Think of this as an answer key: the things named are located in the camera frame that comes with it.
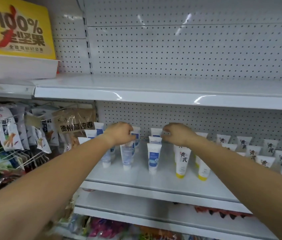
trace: yellow sign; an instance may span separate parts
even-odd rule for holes
[[[0,55],[56,58],[46,7],[0,0]]]

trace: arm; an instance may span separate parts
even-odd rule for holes
[[[131,125],[119,122],[0,190],[0,240],[33,239],[75,193],[100,158],[132,140]]]
[[[195,152],[227,188],[282,239],[282,175],[198,136],[183,124],[163,128],[165,141]]]

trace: hand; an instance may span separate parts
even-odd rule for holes
[[[103,132],[104,138],[109,143],[110,147],[115,145],[123,145],[136,139],[135,135],[131,135],[133,127],[125,122],[114,123]]]
[[[191,142],[199,137],[189,127],[180,123],[170,123],[163,130],[171,135],[162,135],[162,139],[178,146],[190,147]]]

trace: yellow cap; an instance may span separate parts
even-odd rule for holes
[[[181,175],[181,174],[178,174],[178,173],[176,173],[175,174],[178,178],[184,178],[184,175]]]
[[[207,178],[206,177],[202,177],[202,176],[198,176],[198,178],[199,178],[199,180],[202,180],[202,181],[205,181],[205,180],[207,180]]]

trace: person's left arm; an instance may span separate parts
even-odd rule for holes
[[[30,240],[75,193],[100,158],[132,140],[123,122],[54,158],[0,190],[0,240]]]

